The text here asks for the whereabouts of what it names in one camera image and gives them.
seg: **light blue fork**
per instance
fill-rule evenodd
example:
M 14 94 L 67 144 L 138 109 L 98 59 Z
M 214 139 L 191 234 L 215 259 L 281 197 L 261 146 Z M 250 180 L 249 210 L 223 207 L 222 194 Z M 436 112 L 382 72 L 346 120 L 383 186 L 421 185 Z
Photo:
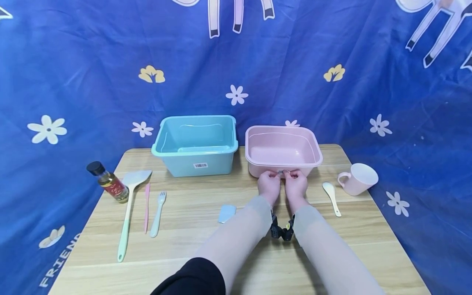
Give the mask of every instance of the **light blue fork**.
M 159 197 L 157 198 L 157 212 L 156 212 L 156 216 L 154 216 L 151 232 L 149 234 L 151 237 L 156 237 L 157 232 L 159 231 L 160 214 L 162 212 L 162 206 L 164 205 L 164 202 L 166 201 L 166 196 L 167 196 L 167 192 L 162 191 L 159 194 Z

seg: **barcode sticker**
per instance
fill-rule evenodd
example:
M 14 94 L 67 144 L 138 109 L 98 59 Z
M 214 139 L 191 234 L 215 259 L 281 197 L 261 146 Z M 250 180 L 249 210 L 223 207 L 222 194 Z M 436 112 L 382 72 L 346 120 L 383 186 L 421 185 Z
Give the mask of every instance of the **barcode sticker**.
M 194 168 L 197 169 L 197 168 L 208 168 L 208 164 L 207 163 L 197 163 L 197 164 L 194 164 Z

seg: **bottle cap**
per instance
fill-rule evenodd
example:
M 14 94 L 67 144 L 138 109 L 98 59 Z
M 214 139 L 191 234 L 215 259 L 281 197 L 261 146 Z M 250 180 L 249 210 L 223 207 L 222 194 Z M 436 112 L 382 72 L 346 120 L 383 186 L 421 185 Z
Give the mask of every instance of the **bottle cap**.
M 105 172 L 105 167 L 100 162 L 95 161 L 87 165 L 87 170 L 97 176 Z

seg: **glass bottle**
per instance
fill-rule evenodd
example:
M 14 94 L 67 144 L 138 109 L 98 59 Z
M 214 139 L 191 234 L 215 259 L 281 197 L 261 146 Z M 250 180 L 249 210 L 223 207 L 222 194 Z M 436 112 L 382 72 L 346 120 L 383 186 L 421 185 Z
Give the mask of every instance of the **glass bottle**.
M 108 172 L 98 161 L 87 165 L 87 170 L 98 178 L 98 184 L 103 187 L 119 203 L 128 201 L 129 189 L 124 185 L 115 174 Z

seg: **hand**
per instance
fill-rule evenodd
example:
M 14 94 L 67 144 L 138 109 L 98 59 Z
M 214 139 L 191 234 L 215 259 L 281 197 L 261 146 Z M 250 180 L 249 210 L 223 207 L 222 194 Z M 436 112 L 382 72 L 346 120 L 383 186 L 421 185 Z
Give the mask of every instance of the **hand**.
M 285 194 L 292 213 L 297 212 L 300 207 L 309 205 L 305 200 L 305 193 L 308 189 L 308 180 L 300 170 L 284 170 L 285 175 Z
M 259 195 L 273 206 L 280 194 L 280 176 L 273 171 L 262 173 L 257 181 L 257 188 L 259 189 Z

